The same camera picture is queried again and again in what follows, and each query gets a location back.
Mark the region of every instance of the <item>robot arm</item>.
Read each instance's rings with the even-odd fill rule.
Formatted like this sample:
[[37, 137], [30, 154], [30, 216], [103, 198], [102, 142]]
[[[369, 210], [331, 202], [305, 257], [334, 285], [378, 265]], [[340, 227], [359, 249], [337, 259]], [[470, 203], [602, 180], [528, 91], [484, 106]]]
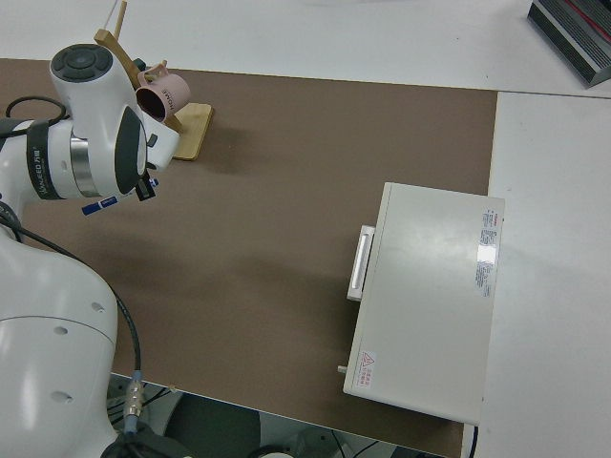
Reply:
[[[51, 73], [70, 119], [0, 120], [0, 222], [15, 233], [29, 202], [130, 193], [179, 142], [139, 108], [107, 49], [66, 48]], [[114, 292], [83, 263], [19, 243], [11, 230], [0, 229], [0, 271], [0, 455], [123, 456], [109, 447], [116, 433], [105, 408]]]

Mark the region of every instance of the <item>white desk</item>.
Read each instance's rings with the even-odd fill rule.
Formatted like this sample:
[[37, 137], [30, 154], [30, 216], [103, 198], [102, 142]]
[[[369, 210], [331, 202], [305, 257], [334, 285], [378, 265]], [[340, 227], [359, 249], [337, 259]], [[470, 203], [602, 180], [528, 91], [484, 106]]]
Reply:
[[500, 94], [505, 198], [481, 457], [608, 456], [611, 101]]
[[[0, 56], [90, 42], [112, 3], [3, 5]], [[529, 5], [132, 0], [121, 43], [177, 68], [610, 97], [609, 81], [583, 89]], [[499, 95], [490, 194], [507, 214], [479, 457], [608, 454], [610, 113], [606, 100]]]
[[[113, 0], [4, 3], [0, 55], [49, 59], [91, 42]], [[530, 3], [131, 0], [120, 41], [174, 68], [611, 96], [610, 81], [583, 89], [526, 20]]]

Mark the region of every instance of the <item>cable connector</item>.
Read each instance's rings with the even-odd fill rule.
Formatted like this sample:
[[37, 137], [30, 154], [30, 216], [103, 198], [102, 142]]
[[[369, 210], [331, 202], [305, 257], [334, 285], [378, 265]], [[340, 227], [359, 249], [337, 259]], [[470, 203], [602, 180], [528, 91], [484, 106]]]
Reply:
[[142, 384], [142, 374], [139, 370], [134, 372], [132, 381], [127, 387], [125, 394], [125, 407], [123, 408], [123, 418], [125, 434], [136, 434], [137, 419], [142, 413], [142, 401], [144, 398], [144, 385]]

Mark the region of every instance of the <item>warning label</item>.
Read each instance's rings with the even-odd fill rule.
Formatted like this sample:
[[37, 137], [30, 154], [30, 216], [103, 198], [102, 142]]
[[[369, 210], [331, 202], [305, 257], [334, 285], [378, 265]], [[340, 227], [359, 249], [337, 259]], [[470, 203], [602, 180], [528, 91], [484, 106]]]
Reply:
[[479, 246], [477, 247], [475, 286], [483, 297], [488, 298], [495, 286], [498, 229], [501, 221], [498, 212], [488, 209], [483, 213], [481, 222]]
[[357, 388], [371, 388], [373, 382], [373, 369], [377, 355], [372, 351], [361, 351], [359, 366], [357, 370]]

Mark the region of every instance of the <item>brown table mat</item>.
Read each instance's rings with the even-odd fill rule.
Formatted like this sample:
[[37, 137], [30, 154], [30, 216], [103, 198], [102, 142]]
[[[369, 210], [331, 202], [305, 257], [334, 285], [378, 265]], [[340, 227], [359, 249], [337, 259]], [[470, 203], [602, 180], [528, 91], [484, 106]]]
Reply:
[[[0, 59], [0, 108], [54, 94], [47, 65]], [[486, 194], [496, 93], [180, 73], [215, 109], [196, 162], [174, 161], [149, 201], [86, 218], [81, 202], [36, 204], [25, 225], [121, 294], [146, 380], [459, 456], [461, 424], [344, 394], [337, 365], [358, 313], [346, 293], [360, 226], [375, 224], [385, 181]], [[127, 336], [121, 324], [119, 373]]]

